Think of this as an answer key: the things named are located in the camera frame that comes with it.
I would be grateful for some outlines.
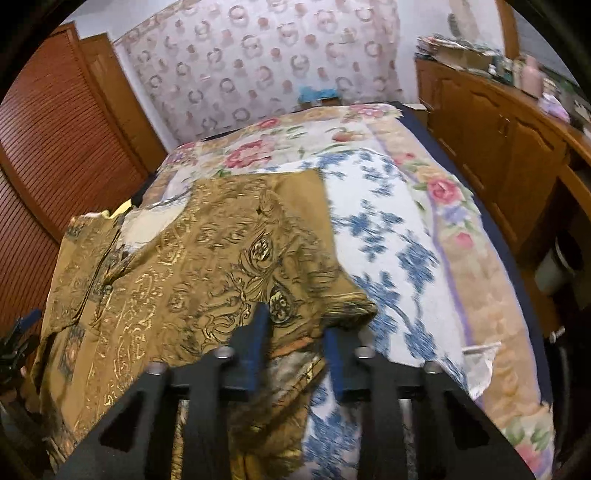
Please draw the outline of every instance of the blue floral pattern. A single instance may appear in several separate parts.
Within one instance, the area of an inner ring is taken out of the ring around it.
[[[457,311],[398,167],[389,157],[358,149],[321,153],[274,171],[307,168],[323,175],[339,262],[378,306],[368,326],[375,349],[408,365],[438,360],[464,384]],[[355,478],[360,434],[359,412],[337,405],[325,378],[311,399],[306,474],[298,472],[298,478]]]

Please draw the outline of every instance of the box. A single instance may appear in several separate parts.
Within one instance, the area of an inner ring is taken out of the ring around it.
[[[492,51],[479,52],[467,48],[454,48],[440,45],[433,56],[438,62],[456,70],[476,69],[488,71],[495,56]]]

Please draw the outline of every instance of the bottle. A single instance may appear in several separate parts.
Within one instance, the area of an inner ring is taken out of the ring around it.
[[[513,61],[513,86],[521,90],[521,70],[523,69],[523,63],[521,60],[515,59]]]
[[[525,58],[521,72],[521,89],[535,98],[542,96],[543,74],[538,70],[538,61],[531,55]]]

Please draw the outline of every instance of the pink flower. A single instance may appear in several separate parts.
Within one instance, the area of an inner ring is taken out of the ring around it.
[[[474,240],[469,233],[460,232],[456,235],[456,243],[459,247],[465,248],[466,250],[471,249],[474,246]]]
[[[536,452],[533,445],[519,444],[515,447],[517,453],[521,455],[527,466],[530,467],[532,472],[537,472],[542,464],[541,452]]]
[[[268,118],[267,120],[263,120],[262,122],[258,122],[256,125],[258,126],[258,128],[263,130],[265,128],[273,128],[273,127],[276,127],[277,125],[281,125],[281,120],[279,120],[278,118]]]
[[[381,118],[384,116],[384,111],[375,105],[352,105],[349,109],[359,115],[368,116],[370,118]]]
[[[413,161],[417,156],[414,153],[406,152],[400,155],[394,155],[392,160],[397,167],[401,167],[407,162]]]
[[[267,162],[271,159],[274,147],[273,141],[260,138],[254,142],[240,145],[228,155],[223,164],[227,168],[244,168],[256,161]]]
[[[451,205],[462,199],[459,187],[449,179],[431,179],[427,182],[427,190],[437,203],[444,205]]]

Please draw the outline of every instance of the wall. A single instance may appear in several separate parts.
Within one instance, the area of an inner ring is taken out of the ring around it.
[[[573,83],[577,83],[570,73],[569,68],[554,51],[548,42],[540,33],[518,12],[513,10],[515,22],[517,23],[517,33],[519,35],[519,49],[521,53],[534,56],[540,63],[546,65],[562,76],[568,78]]]
[[[441,33],[450,35],[447,17],[452,13],[450,3],[461,5],[468,2],[480,32],[479,41],[503,49],[501,23],[495,0],[397,0],[401,23],[401,41],[395,59],[402,89],[407,102],[418,101],[414,52],[419,35]],[[171,0],[88,0],[68,21],[74,21],[80,38],[107,32],[114,41],[131,28],[169,5]],[[131,67],[123,47],[116,48],[122,68],[165,148],[170,150],[178,142],[164,125],[160,115],[145,93],[138,76]]]

